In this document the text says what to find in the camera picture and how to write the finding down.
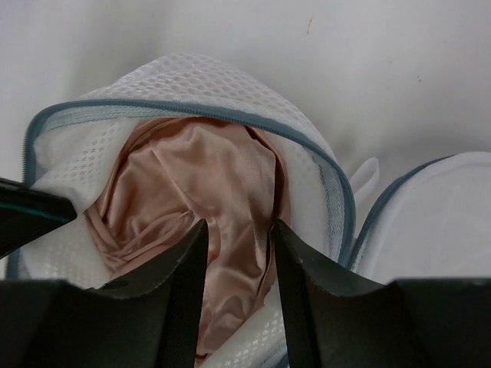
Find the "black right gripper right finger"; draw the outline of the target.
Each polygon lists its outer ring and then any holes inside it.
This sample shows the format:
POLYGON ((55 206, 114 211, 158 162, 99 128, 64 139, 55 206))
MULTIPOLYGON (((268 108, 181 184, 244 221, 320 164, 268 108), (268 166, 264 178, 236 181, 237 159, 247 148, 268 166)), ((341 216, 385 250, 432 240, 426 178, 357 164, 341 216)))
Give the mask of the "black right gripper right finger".
POLYGON ((487 278, 363 278, 272 229, 292 367, 488 367, 487 278))

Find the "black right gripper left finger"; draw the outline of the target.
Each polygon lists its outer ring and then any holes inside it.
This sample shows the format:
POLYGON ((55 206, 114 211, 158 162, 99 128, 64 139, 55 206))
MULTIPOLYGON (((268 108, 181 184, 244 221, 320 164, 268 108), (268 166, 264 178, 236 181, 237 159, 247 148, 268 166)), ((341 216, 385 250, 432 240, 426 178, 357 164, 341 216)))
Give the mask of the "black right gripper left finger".
POLYGON ((197 222, 174 246, 99 289, 1 284, 3 367, 191 367, 208 251, 197 222))

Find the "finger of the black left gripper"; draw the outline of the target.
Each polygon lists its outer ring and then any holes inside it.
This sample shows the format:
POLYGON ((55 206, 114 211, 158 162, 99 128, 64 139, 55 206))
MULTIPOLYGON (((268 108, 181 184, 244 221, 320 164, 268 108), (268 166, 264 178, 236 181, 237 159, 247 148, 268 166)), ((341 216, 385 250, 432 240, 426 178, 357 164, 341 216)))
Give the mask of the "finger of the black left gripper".
POLYGON ((1 179, 1 256, 72 222, 77 213, 69 199, 1 179))

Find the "round white mesh laundry bag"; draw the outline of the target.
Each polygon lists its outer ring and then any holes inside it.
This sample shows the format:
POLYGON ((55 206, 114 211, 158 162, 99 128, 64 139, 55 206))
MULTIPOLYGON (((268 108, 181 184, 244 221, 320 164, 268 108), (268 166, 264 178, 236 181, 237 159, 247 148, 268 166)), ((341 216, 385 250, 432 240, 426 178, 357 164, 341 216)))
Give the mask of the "round white mesh laundry bag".
POLYGON ((208 57, 46 108, 1 181, 3 367, 488 367, 490 154, 352 177, 208 57))

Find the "pink bra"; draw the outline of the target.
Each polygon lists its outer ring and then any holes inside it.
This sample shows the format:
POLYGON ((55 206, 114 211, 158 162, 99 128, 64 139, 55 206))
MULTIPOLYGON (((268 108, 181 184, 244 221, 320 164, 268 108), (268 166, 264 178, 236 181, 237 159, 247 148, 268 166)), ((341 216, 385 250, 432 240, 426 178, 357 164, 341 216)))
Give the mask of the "pink bra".
POLYGON ((276 279, 269 234, 275 219, 291 218, 285 161, 256 128, 208 117, 144 120, 84 216, 113 277, 207 222, 201 364, 262 307, 276 279))

